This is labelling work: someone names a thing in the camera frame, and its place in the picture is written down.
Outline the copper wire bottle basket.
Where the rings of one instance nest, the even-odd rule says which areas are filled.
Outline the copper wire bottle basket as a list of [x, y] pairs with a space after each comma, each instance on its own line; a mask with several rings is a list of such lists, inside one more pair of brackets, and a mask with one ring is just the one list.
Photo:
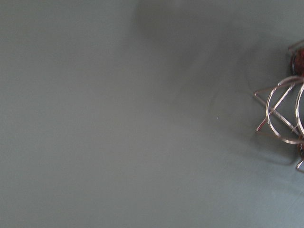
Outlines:
[[295, 169], [301, 173], [304, 172], [304, 76], [293, 75], [291, 58], [297, 49], [303, 47], [303, 40], [288, 47], [290, 76], [269, 88], [254, 92], [254, 98], [265, 109], [256, 132], [261, 133], [263, 127], [268, 127], [270, 135], [287, 144], [296, 145], [300, 160]]

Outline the tea bottle dark liquid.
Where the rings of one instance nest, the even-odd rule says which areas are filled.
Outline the tea bottle dark liquid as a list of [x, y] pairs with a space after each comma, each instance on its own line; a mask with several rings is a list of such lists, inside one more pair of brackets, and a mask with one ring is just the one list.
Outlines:
[[293, 75], [304, 76], [304, 48], [297, 49], [291, 58], [291, 71]]

